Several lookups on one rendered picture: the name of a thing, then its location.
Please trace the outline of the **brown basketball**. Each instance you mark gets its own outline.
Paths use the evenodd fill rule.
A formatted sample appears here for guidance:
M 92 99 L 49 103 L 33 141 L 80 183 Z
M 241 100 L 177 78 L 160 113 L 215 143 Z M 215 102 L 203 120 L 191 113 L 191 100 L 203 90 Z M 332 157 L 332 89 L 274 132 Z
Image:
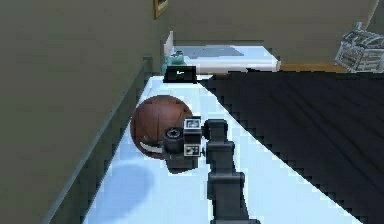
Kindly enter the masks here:
M 143 149 L 140 142 L 160 146 L 163 133 L 170 127 L 182 127 L 185 117 L 192 115 L 190 108 L 180 99 L 170 95 L 156 95 L 144 100 L 135 109 L 130 122 L 131 138 L 146 156 L 161 159 L 162 154 Z

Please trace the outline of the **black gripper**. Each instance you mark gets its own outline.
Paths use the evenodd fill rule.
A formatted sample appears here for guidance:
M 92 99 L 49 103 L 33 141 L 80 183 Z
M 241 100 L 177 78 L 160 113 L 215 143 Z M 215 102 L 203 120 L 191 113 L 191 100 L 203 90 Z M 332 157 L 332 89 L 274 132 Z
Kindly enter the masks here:
M 140 142 L 143 149 L 151 153 L 162 154 L 168 171 L 178 174 L 198 167 L 198 158 L 201 155 L 200 143 L 185 142 L 183 129 L 171 127 L 163 134 L 163 146 L 150 146 Z

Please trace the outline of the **grey blanket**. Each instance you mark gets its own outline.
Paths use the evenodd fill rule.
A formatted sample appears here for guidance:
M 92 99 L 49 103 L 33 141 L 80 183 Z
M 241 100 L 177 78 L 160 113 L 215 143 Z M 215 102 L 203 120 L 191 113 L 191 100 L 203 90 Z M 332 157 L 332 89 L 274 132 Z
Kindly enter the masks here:
M 231 46 L 179 46 L 179 51 L 182 51 L 189 58 L 199 57 L 220 57 L 220 56 L 242 56 L 242 53 Z

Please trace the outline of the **white bed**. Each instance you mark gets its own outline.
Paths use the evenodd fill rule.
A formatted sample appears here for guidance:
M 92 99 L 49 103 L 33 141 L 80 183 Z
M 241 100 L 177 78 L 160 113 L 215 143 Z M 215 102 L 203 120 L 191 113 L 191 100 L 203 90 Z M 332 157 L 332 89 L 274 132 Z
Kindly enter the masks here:
M 174 35 L 170 32 L 163 45 L 165 57 L 178 50 L 180 45 L 174 45 Z M 220 56 L 189 58 L 184 54 L 186 65 L 195 66 L 197 74 L 226 74 L 229 71 L 246 72 L 248 69 L 276 72 L 280 69 L 280 61 L 263 46 L 231 46 L 242 53 L 242 56 Z

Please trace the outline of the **black box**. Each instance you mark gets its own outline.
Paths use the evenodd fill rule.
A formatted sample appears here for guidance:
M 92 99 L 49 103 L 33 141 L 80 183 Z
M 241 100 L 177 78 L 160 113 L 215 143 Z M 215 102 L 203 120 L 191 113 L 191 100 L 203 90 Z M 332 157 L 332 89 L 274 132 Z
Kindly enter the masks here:
M 195 66 L 168 66 L 163 79 L 164 83 L 197 83 Z

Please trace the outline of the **gold framed picture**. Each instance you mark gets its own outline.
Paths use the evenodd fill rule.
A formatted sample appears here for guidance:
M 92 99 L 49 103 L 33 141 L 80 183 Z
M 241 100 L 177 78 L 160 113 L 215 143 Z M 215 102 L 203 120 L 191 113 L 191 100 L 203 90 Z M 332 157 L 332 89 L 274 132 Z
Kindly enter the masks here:
M 153 0 L 154 19 L 157 20 L 168 8 L 169 0 Z

